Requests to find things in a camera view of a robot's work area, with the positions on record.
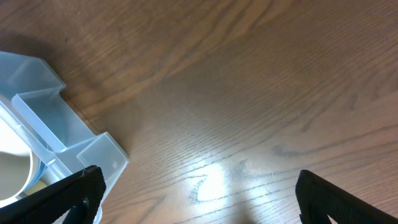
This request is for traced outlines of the large beige bowl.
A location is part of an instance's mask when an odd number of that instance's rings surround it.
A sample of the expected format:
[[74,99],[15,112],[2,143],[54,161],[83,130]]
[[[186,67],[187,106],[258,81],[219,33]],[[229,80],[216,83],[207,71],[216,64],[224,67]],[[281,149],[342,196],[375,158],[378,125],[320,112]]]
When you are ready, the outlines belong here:
[[17,201],[30,182],[31,150],[1,119],[1,208]]

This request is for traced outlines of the dark blue bowl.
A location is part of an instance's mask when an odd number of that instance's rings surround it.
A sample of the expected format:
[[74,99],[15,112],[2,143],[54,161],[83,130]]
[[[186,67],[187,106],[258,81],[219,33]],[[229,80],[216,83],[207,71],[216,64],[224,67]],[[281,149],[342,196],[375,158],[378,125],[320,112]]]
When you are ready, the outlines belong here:
[[32,153],[30,158],[30,182],[27,185],[27,189],[33,186],[40,178],[46,170],[46,165],[42,162],[36,154]]

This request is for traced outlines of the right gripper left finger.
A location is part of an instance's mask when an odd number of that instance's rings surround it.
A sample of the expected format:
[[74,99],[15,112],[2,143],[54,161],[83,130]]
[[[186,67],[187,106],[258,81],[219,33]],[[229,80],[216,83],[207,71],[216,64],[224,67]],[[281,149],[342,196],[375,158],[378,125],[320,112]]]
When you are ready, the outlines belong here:
[[1,223],[93,223],[106,190],[103,173],[89,166],[1,209]]

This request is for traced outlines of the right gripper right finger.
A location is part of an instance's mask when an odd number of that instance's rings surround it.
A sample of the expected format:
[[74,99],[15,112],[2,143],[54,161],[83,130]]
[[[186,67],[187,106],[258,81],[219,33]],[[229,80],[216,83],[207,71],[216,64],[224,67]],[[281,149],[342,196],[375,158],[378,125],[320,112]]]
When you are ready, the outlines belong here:
[[351,195],[331,182],[301,170],[295,186],[295,195],[303,224],[337,223],[397,224],[397,218]]

